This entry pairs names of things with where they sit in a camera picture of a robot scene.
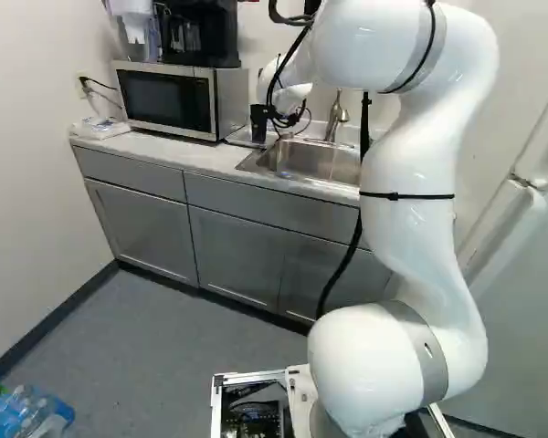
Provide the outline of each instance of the electrical outlet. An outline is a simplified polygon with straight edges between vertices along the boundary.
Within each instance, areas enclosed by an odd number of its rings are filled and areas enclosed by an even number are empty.
[[[77,95],[80,99],[87,99],[88,95],[85,94],[85,91],[83,90],[83,84],[81,84],[81,81],[79,80],[81,76],[88,76],[88,74],[84,71],[78,71],[75,74],[75,91],[77,92]]]

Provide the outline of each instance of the baseboard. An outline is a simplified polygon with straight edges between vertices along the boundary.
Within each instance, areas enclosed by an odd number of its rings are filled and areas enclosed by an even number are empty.
[[[95,291],[106,283],[119,270],[115,260],[108,263],[95,276],[67,298],[58,308],[49,313],[42,321],[31,329],[14,347],[0,358],[0,379],[32,350],[51,330],[63,321],[73,310],[78,308]]]
[[[236,312],[243,313],[244,315],[248,315],[249,317],[261,319],[262,321],[268,322],[269,324],[280,327],[282,329],[286,329],[288,331],[293,331],[294,333],[298,333],[302,336],[307,336],[309,334],[309,331],[311,330],[311,327],[306,324],[301,324],[298,321],[294,321],[281,315],[270,313],[266,310],[254,308],[248,304],[241,303],[232,298],[224,297],[210,290],[192,287],[172,278],[156,274],[146,269],[142,269],[141,267],[130,265],[126,262],[119,261],[118,264],[121,270],[131,272],[136,276],[141,276],[150,281],[153,281],[154,283],[158,283],[159,285],[178,290],[179,292],[182,292],[190,297],[201,298],[205,301],[210,301],[212,303],[218,304],[219,306],[223,306],[224,308],[230,308],[232,310],[235,310]]]

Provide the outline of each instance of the refrigerator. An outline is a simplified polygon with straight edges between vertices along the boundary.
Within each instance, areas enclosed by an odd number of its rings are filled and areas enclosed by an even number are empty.
[[[458,260],[488,332],[482,380],[449,416],[548,438],[548,104]]]

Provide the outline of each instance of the silver band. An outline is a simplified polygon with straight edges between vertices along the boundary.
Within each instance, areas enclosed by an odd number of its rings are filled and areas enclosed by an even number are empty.
[[[389,92],[391,89],[398,89],[396,93],[404,93],[417,87],[427,76],[432,72],[435,65],[437,64],[442,49],[445,45],[445,38],[447,36],[447,18],[442,12],[442,9],[435,3],[432,6],[432,10],[435,14],[435,37],[432,42],[432,47],[428,53],[427,59],[425,60],[422,68],[416,73],[414,78],[402,87],[407,80],[414,74],[414,71],[418,68],[418,65],[422,62],[422,58],[428,49],[428,43],[430,40],[430,30],[432,27],[432,18],[430,16],[430,11],[428,8],[423,7],[420,10],[419,23],[418,23],[418,35],[416,37],[416,45],[408,59],[408,63],[402,70],[402,72],[397,76],[394,82],[392,82],[388,87],[386,87],[381,93]]]
[[[447,360],[430,326],[401,301],[378,304],[398,320],[414,346],[424,381],[422,405],[442,400],[448,390]]]

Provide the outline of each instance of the gray carpet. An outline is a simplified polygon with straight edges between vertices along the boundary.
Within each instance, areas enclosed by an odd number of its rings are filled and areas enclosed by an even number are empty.
[[[5,383],[69,402],[78,437],[206,438],[213,374],[305,361],[301,335],[120,272]]]

